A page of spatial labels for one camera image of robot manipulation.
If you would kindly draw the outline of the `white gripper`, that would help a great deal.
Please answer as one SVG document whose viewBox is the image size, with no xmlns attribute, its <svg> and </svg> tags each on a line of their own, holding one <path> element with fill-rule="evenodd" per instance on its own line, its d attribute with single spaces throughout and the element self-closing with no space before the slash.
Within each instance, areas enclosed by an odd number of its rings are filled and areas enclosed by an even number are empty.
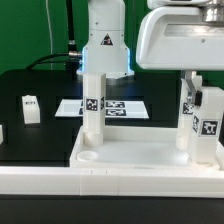
<svg viewBox="0 0 224 224">
<path fill-rule="evenodd" d="M 192 70 L 224 70 L 224 24 L 202 21 L 197 7 L 164 6 L 141 22 L 136 62 L 148 70 L 184 70 L 186 102 L 202 104 L 202 77 Z"/>
</svg>

